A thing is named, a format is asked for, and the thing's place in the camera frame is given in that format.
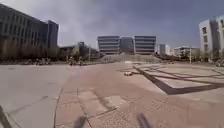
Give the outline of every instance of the building facade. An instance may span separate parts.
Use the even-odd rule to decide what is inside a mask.
[[[134,53],[149,55],[155,52],[156,36],[135,36]]]
[[[171,55],[171,48],[169,45],[166,45],[166,55]]]
[[[155,36],[100,36],[97,38],[101,54],[140,54],[149,55],[155,52]]]
[[[199,24],[201,39],[201,54],[204,61],[213,61],[219,58],[220,33],[215,19],[205,20]]]
[[[220,42],[220,56],[224,57],[224,16],[220,16],[216,19],[218,24],[218,38]]]
[[[132,37],[121,37],[120,53],[134,54],[134,41]]]
[[[0,58],[55,56],[59,25],[0,4]]]
[[[119,36],[99,36],[97,37],[99,51],[101,54],[119,54],[120,37]]]
[[[155,52],[160,55],[166,54],[166,44],[156,44]]]
[[[179,58],[190,58],[192,59],[199,59],[200,57],[200,49],[199,48],[192,48],[189,46],[181,46],[174,48],[174,56]]]

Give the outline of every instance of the building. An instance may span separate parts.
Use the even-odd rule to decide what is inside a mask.
[[[171,49],[169,45],[166,45],[166,55],[171,55]]]
[[[119,54],[120,37],[119,36],[99,36],[97,37],[99,51],[101,54]]]
[[[58,24],[0,4],[0,58],[56,56]]]
[[[149,55],[155,51],[155,36],[100,36],[97,38],[101,54],[141,54]]]
[[[155,52],[160,55],[166,54],[166,44],[156,44]]]
[[[224,16],[205,20],[199,24],[201,52],[204,61],[214,61],[224,52]]]
[[[149,55],[155,52],[156,36],[135,36],[135,54]]]
[[[220,16],[216,19],[218,24],[218,38],[220,42],[220,56],[224,57],[224,16]]]
[[[134,54],[134,41],[132,37],[120,38],[120,53]]]
[[[176,47],[174,48],[174,56],[184,59],[187,59],[191,56],[193,59],[199,59],[200,49],[191,48],[189,46]]]

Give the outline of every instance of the cloud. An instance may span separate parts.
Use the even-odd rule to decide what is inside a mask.
[[[158,43],[199,46],[198,24],[224,12],[223,0],[0,0],[60,25],[59,45],[103,35],[155,35]]]

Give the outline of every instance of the window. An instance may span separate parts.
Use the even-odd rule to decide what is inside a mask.
[[[4,32],[7,33],[8,32],[8,24],[5,24],[5,29]]]
[[[20,27],[18,27],[18,30],[17,30],[17,36],[20,35]]]
[[[9,27],[9,33],[12,34],[12,25]]]
[[[19,16],[16,16],[16,22],[18,22],[18,20],[19,20]]]
[[[224,28],[224,21],[223,20],[221,20],[221,25]]]
[[[23,39],[20,39],[20,44],[23,45]]]
[[[22,37],[24,36],[24,29],[22,29],[21,36]]]
[[[204,36],[204,42],[208,42],[208,37]]]
[[[13,28],[13,34],[16,35],[16,26]]]
[[[208,51],[208,44],[205,44],[205,51]]]
[[[26,25],[26,19],[25,19],[25,17],[23,18],[23,26],[25,26]]]
[[[202,28],[202,32],[203,32],[203,34],[207,33],[206,27]]]

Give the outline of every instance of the pavement pattern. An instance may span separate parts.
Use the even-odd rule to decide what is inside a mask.
[[[0,66],[0,105],[12,127],[53,128],[63,85],[68,79],[93,68],[68,65]]]
[[[95,69],[64,85],[56,128],[224,127],[221,68],[114,63]]]

